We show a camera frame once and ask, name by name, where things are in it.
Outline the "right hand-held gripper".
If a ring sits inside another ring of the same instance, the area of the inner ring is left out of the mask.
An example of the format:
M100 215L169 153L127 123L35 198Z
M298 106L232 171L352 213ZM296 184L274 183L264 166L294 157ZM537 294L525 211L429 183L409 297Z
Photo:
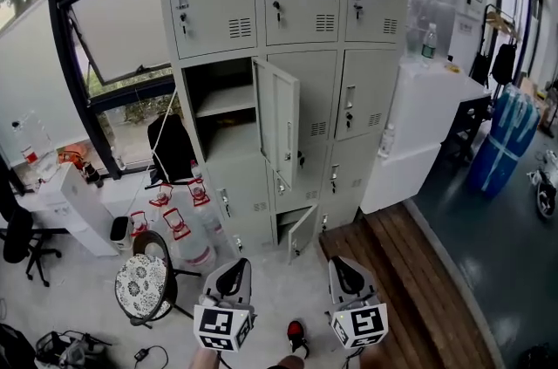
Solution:
M386 303L359 300L376 295L372 273L360 263L342 256L328 262L330 295L336 304L326 311L331 329L344 349L380 343L389 331Z

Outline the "person's left forearm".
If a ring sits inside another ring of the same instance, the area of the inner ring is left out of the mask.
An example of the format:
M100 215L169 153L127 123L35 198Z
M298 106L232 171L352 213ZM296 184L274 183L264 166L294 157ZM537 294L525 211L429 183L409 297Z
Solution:
M218 351L199 348L193 356L188 369L220 369L221 355Z

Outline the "person's red shoe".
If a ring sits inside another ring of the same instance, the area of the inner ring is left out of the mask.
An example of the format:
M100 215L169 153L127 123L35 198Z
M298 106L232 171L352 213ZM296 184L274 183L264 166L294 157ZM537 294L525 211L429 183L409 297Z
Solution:
M306 359L310 355L308 341L303 323L298 319L293 319L287 327L287 338L291 352L302 359Z

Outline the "floral cushion stool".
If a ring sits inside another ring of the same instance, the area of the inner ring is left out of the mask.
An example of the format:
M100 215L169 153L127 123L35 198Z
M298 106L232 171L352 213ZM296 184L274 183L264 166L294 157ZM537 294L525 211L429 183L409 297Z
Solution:
M201 273L176 270L167 260L145 254L134 255L123 264L115 277L114 292L132 326L152 329L152 323L171 310L193 317L176 304L177 276L201 277Z

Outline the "white waste bin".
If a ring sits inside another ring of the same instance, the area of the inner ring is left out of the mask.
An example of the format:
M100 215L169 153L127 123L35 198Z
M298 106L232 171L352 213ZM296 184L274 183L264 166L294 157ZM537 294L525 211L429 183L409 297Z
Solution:
M132 247L133 224L128 216L118 216L113 219L110 240L118 250L129 250Z

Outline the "small white bottle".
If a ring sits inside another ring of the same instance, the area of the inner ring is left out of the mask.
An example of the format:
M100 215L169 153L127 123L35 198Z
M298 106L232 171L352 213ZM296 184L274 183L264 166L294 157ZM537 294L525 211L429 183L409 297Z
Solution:
M382 139L378 149L378 155L380 157L384 159L389 157L394 139L395 139L395 126L392 123L389 123L383 131Z

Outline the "white water dispenser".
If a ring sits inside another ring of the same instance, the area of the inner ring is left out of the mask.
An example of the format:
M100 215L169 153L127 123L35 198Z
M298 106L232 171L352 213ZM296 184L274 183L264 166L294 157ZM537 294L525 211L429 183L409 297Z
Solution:
M119 250L110 240L113 216L71 163L33 194L19 199L45 229L64 229L94 256L116 256Z

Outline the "black thermos flask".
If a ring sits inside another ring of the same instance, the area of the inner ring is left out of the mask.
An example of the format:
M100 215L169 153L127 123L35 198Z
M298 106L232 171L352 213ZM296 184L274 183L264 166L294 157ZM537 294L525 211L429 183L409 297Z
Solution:
M89 161L84 162L83 171L85 180L88 184L94 184L97 188L102 188L104 182L99 174L99 171Z

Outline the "blue wrapped roll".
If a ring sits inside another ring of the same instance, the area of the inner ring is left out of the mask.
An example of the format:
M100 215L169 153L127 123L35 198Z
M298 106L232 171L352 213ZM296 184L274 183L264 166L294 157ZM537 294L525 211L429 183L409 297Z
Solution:
M489 133L466 178L470 189L494 198L507 184L533 140L541 118L534 99L508 84L496 100Z

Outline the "white wheeled device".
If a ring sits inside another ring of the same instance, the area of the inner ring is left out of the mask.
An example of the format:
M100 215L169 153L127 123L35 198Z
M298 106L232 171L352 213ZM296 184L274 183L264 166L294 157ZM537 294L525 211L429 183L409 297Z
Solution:
M547 221L552 218L558 201L558 170L536 170L527 173L535 187L535 206L538 216Z

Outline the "black office chair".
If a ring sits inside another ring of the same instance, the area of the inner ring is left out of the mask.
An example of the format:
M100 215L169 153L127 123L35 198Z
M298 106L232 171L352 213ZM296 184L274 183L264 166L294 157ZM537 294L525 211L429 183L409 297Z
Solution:
M8 221L7 229L0 229L0 239L4 243L3 259L12 264L28 259L25 270L27 278L33 279L31 269L36 266L44 287L49 287L50 283L44 277L41 259L48 255L54 255L56 258L62 257L62 253L58 249L44 247L45 241L50 238L51 235L43 230L33 229L33 218L29 211L17 208Z

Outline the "large clear red label bottle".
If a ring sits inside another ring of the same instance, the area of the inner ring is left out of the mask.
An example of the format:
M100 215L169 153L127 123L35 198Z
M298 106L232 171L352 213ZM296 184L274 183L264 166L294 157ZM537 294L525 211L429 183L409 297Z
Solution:
M50 181L59 169L58 152L41 120L30 111L11 125L26 163L41 182Z

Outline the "brown cardboard box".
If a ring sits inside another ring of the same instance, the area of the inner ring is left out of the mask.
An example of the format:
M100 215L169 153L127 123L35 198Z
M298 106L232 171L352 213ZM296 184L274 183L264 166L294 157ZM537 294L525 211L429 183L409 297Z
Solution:
M523 74L520 82L520 90L526 95L539 101L545 101L547 94L540 91L536 83L534 83L527 75Z

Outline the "black hanging bag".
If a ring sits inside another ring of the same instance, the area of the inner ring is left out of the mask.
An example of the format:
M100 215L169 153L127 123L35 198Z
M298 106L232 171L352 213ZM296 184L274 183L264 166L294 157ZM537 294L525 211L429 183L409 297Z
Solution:
M516 44L502 44L492 67L497 84L507 85L513 79Z

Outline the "frosted window sash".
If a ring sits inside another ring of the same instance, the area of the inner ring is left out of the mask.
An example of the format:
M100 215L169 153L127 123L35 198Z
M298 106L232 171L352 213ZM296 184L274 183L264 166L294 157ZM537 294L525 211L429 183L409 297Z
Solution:
M101 83L170 63L160 0L78 0L71 13Z

